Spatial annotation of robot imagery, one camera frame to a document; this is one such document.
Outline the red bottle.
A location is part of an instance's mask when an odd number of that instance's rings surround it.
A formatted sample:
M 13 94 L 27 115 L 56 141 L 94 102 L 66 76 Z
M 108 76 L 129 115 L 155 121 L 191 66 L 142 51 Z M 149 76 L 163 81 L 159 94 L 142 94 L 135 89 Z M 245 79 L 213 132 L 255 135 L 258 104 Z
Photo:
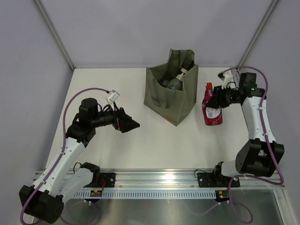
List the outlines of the red bottle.
M 210 108 L 207 107 L 207 102 L 212 98 L 213 96 L 213 85 L 212 83 L 208 82 L 206 83 L 206 90 L 204 93 L 204 98 L 202 100 L 202 112 L 204 117 L 204 123 L 207 126 L 216 126 L 221 125 L 223 123 L 223 117 L 222 117 L 222 109 L 218 108 Z

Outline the green bottle beige cap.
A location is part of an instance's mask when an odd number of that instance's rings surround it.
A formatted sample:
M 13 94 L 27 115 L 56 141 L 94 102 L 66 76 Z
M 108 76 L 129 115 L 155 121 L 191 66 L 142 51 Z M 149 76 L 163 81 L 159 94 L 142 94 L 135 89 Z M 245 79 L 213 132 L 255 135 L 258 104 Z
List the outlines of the green bottle beige cap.
M 180 73 L 173 78 L 166 87 L 172 90 L 182 90 L 182 78 L 187 72 L 188 71 L 182 67 Z

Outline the green pump bottle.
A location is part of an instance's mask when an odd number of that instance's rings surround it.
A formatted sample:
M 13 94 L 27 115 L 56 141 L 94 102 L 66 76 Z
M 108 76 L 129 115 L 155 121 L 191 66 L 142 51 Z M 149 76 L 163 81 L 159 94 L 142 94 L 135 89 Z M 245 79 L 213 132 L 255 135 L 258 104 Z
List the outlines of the green pump bottle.
M 170 81 L 169 80 L 164 80 L 161 85 L 165 88 L 168 88 L 170 86 Z

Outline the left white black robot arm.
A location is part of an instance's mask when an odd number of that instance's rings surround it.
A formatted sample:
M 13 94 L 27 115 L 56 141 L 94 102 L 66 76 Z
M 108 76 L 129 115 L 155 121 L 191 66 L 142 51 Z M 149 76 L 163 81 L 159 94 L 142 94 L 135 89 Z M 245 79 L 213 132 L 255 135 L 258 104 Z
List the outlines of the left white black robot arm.
M 91 163 L 84 163 L 69 179 L 64 178 L 70 166 L 95 136 L 96 128 L 109 125 L 122 133 L 140 127 L 122 107 L 113 105 L 109 110 L 103 111 L 98 109 L 98 102 L 94 98 L 81 101 L 71 126 L 63 128 L 64 138 L 60 152 L 31 186 L 24 185 L 19 191 L 22 204 L 20 221 L 23 225 L 24 214 L 53 224 L 78 190 L 86 185 L 95 187 L 100 183 L 100 168 Z

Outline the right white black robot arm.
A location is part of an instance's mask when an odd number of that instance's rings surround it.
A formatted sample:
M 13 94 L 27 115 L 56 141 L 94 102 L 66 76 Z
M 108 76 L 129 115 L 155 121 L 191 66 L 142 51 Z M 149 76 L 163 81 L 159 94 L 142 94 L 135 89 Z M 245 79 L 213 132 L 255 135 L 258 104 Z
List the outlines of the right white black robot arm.
M 242 73 L 239 85 L 229 87 L 233 75 L 228 70 L 220 72 L 222 85 L 214 87 L 213 95 L 207 102 L 209 108 L 221 109 L 231 104 L 240 104 L 248 130 L 248 141 L 229 162 L 219 162 L 213 172 L 212 180 L 223 186 L 230 178 L 242 176 L 270 183 L 269 177 L 279 172 L 278 164 L 285 152 L 277 143 L 268 121 L 266 103 L 268 87 L 259 88 L 255 73 Z

